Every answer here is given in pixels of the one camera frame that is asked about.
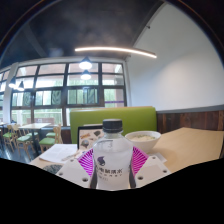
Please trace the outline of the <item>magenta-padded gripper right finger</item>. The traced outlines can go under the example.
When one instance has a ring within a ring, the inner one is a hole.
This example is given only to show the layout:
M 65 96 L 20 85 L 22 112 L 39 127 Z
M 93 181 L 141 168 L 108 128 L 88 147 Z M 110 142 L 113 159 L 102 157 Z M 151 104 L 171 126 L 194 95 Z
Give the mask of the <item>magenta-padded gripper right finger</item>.
M 147 155 L 142 150 L 133 148 L 129 175 L 131 189 L 143 187 L 170 174 L 160 154 Z

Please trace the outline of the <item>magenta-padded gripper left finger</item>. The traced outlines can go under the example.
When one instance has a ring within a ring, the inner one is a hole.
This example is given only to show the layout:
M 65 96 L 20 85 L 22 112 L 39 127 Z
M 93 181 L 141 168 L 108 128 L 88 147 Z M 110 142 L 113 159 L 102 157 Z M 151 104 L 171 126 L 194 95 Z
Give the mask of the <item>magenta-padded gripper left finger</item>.
M 95 189 L 97 176 L 92 154 L 88 150 L 78 158 L 70 158 L 56 175 L 81 187 Z

